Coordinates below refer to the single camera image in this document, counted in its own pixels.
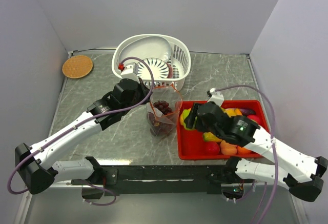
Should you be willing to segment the yellow orange mango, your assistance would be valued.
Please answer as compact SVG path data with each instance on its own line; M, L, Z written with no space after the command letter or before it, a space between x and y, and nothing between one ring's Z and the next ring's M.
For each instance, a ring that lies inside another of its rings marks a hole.
M179 117L180 125L183 126L184 129L186 129L186 130L190 130L190 129L187 128L187 125L184 120L188 117L188 115L190 114L190 111L191 111L191 109L184 109Z

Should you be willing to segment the clear zip top bag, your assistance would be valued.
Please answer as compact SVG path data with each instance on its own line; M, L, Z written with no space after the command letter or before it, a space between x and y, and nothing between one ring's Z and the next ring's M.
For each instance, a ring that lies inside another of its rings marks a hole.
M158 140L176 129L182 105L182 95L173 84L153 89L146 104L146 118L151 134Z

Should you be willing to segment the purple grape bunch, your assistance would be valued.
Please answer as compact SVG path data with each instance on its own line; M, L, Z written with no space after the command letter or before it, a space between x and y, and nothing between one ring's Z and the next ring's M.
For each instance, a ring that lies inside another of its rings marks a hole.
M153 106L154 108L158 109L163 115L168 115L172 113L172 109L169 107L169 103L167 101L156 101Z

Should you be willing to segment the dark purple mangosteen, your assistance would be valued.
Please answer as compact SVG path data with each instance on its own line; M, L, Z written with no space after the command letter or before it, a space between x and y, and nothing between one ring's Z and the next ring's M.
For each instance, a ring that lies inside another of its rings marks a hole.
M151 124L150 132L154 136L166 135L167 126L165 123L156 121L155 123Z

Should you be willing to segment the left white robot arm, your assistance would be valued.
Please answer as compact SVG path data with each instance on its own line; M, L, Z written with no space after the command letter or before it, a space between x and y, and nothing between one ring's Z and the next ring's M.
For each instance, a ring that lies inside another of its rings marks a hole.
M98 183L102 168L93 157L75 162L58 159L88 137L119 122L131 109L148 103L152 91L141 79L124 78L57 133L31 146L18 145L14 151L15 171L25 183L26 191L38 194L53 183L68 179Z

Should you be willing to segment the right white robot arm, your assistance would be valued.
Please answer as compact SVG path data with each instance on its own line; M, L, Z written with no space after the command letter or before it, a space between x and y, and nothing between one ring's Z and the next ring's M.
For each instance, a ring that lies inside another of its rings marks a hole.
M307 156L293 149L246 116L230 117L210 101L194 103L183 122L188 129L211 132L225 142L253 151L271 162L268 165L233 156L223 171L228 182L239 179L267 182L281 186L307 202L314 202L322 192L327 159Z

